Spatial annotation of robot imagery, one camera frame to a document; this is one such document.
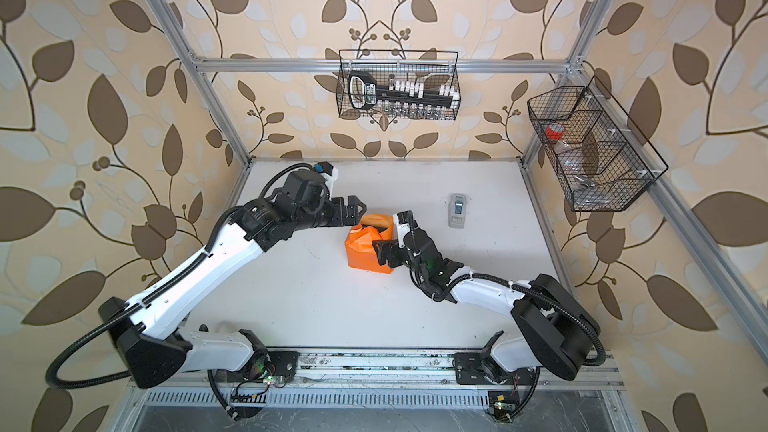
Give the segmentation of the orange wrapping paper sheet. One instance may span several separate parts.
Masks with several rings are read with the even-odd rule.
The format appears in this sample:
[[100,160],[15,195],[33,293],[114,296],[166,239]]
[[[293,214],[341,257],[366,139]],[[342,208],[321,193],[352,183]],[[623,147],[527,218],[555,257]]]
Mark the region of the orange wrapping paper sheet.
[[373,247],[375,241],[393,239],[394,221],[391,216],[369,214],[362,217],[360,224],[353,226],[345,240],[348,266],[367,272],[390,274],[393,269],[380,265]]

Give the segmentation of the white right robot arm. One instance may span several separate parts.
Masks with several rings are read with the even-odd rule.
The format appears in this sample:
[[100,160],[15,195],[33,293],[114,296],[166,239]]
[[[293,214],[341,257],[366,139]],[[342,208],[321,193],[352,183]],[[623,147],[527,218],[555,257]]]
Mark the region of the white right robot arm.
[[405,266],[412,282],[436,303],[469,304],[512,319],[518,336],[495,333],[464,369],[490,383],[504,384],[522,369],[543,369],[572,381],[583,367],[607,359],[600,327],[554,277],[540,274],[531,281],[513,281],[443,256],[413,213],[394,216],[390,240],[372,243],[381,265]]

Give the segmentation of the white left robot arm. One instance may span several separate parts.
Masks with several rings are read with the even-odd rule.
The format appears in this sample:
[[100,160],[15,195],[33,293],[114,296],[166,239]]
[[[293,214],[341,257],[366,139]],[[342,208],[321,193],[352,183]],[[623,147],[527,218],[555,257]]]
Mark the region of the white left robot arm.
[[359,224],[367,207],[354,195],[332,196],[337,177],[328,162],[286,168],[269,181],[271,192],[228,209],[203,248],[166,277],[127,301],[110,299],[100,307],[104,320],[117,321],[109,334],[138,387],[202,370],[259,375],[268,352],[252,331],[196,331],[185,319],[229,277],[296,232]]

